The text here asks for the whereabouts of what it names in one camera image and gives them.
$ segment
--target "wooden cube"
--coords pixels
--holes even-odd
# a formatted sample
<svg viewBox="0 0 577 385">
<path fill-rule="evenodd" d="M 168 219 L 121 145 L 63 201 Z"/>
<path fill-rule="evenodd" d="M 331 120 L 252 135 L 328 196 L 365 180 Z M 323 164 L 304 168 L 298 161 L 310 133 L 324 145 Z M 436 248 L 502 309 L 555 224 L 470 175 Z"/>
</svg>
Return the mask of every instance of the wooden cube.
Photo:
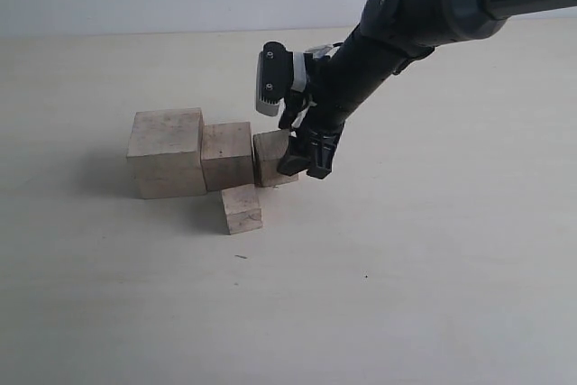
<svg viewBox="0 0 577 385">
<path fill-rule="evenodd" d="M 136 114 L 126 159 L 142 198 L 206 194 L 200 162 L 203 127 L 199 108 Z"/>
<path fill-rule="evenodd" d="M 224 213 L 230 234 L 262 227 L 262 210 L 253 184 L 222 191 Z"/>
<path fill-rule="evenodd" d="M 254 184 L 251 124 L 205 126 L 202 168 L 208 191 Z"/>
<path fill-rule="evenodd" d="M 255 134 L 254 159 L 257 183 L 261 187 L 274 187 L 298 180 L 298 174 L 284 176 L 277 172 L 280 159 L 289 146 L 288 130 L 277 130 L 270 133 Z"/>
</svg>

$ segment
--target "table surface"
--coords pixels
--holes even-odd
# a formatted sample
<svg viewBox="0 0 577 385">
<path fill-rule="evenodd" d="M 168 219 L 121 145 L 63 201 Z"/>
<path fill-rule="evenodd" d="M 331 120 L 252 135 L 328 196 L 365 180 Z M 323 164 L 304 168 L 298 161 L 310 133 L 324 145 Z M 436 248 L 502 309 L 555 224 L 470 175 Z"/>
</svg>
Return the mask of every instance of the table surface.
<svg viewBox="0 0 577 385">
<path fill-rule="evenodd" d="M 217 194 L 136 198 L 134 113 L 272 130 L 261 45 L 348 30 L 0 40 L 2 383 L 573 385 L 575 29 L 411 66 L 237 236 Z"/>
</svg>

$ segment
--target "small wooden block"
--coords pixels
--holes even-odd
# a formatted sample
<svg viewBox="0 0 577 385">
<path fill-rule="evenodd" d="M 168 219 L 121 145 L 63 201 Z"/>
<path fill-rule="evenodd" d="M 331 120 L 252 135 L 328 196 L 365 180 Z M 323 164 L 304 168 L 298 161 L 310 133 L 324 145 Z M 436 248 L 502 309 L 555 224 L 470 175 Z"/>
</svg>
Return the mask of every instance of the small wooden block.
<svg viewBox="0 0 577 385">
<path fill-rule="evenodd" d="M 199 108 L 139 112 L 126 159 L 142 198 L 202 196 L 203 117 Z"/>
<path fill-rule="evenodd" d="M 298 180 L 298 174 L 284 176 L 277 172 L 279 161 L 289 146 L 289 135 L 288 130 L 277 130 L 255 134 L 252 138 L 257 182 L 261 187 L 274 187 Z"/>
<path fill-rule="evenodd" d="M 205 126 L 202 168 L 208 191 L 254 184 L 251 123 Z"/>
<path fill-rule="evenodd" d="M 221 193 L 230 234 L 262 227 L 262 210 L 253 184 L 229 188 Z"/>
</svg>

